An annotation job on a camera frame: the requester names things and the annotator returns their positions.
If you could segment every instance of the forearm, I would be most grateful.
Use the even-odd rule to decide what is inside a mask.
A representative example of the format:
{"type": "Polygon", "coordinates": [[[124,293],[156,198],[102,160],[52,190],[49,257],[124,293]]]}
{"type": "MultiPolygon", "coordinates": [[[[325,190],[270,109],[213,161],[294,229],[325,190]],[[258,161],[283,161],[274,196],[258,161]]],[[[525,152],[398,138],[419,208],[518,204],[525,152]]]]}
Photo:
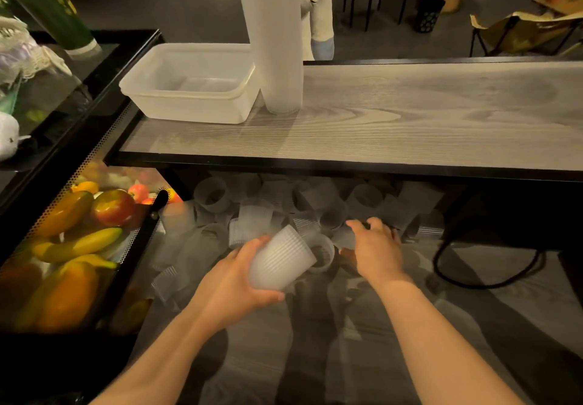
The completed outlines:
{"type": "Polygon", "coordinates": [[[193,359],[211,335],[186,309],[92,405],[176,403],[193,359]]]}
{"type": "Polygon", "coordinates": [[[522,403],[413,283],[391,281],[377,292],[424,405],[522,403]]]}

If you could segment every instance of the hand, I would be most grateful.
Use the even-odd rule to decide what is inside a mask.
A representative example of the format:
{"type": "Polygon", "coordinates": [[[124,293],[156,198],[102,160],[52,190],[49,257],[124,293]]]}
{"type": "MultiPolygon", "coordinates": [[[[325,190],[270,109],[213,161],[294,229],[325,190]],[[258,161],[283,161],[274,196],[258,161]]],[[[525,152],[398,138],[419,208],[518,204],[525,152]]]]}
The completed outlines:
{"type": "Polygon", "coordinates": [[[378,290],[391,280],[411,281],[403,270],[401,239],[396,230],[391,231],[378,218],[368,218],[370,230],[360,221],[346,221],[356,237],[356,249],[342,249],[340,254],[348,258],[361,276],[378,290]]]}
{"type": "Polygon", "coordinates": [[[247,242],[219,261],[202,278],[193,298],[186,307],[199,324],[211,334],[243,319],[258,307],[281,302],[285,295],[279,291],[255,290],[249,285],[249,267],[257,250],[269,241],[264,236],[247,242]]]}

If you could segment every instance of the black glass countertop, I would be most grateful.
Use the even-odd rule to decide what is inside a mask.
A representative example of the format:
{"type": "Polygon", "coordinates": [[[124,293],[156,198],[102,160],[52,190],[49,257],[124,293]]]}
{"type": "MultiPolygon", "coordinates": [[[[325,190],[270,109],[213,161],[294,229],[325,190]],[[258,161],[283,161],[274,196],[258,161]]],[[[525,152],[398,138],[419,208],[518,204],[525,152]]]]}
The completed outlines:
{"type": "Polygon", "coordinates": [[[19,144],[14,157],[0,162],[0,223],[6,225],[10,220],[11,232],[6,236],[18,240],[129,102],[121,94],[120,79],[162,41],[157,30],[94,31],[101,51],[88,59],[73,60],[46,32],[31,34],[37,43],[53,49],[73,76],[41,71],[20,87],[13,115],[20,135],[30,138],[19,144]],[[26,220],[16,222],[23,207],[26,220]]]}

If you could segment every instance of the yellow folding chair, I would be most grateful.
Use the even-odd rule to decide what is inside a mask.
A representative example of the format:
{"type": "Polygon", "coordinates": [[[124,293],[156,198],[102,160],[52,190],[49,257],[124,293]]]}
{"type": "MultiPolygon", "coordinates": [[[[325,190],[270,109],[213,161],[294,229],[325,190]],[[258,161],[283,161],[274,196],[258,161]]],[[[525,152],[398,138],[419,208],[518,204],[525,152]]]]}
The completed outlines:
{"type": "Polygon", "coordinates": [[[525,53],[566,33],[557,48],[552,52],[552,55],[556,55],[575,29],[583,23],[583,12],[566,15],[565,17],[553,17],[551,14],[533,15],[527,12],[514,12],[490,27],[482,26],[475,15],[470,15],[470,22],[473,28],[470,57],[473,55],[474,41],[476,39],[482,46],[485,56],[496,56],[502,52],[510,54],[525,53]],[[485,42],[493,49],[488,51],[485,42]]]}

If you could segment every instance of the person's left hand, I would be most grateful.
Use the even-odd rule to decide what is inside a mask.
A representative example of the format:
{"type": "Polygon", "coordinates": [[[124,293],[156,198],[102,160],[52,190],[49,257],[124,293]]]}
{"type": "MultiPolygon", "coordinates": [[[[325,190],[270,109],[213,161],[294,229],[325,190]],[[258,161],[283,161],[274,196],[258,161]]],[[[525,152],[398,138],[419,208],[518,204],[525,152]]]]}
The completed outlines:
{"type": "Polygon", "coordinates": [[[214,334],[256,308],[283,301],[285,295],[279,291],[255,290],[249,285],[251,261],[268,242],[267,236],[253,239],[219,261],[202,278],[185,312],[214,334]]]}

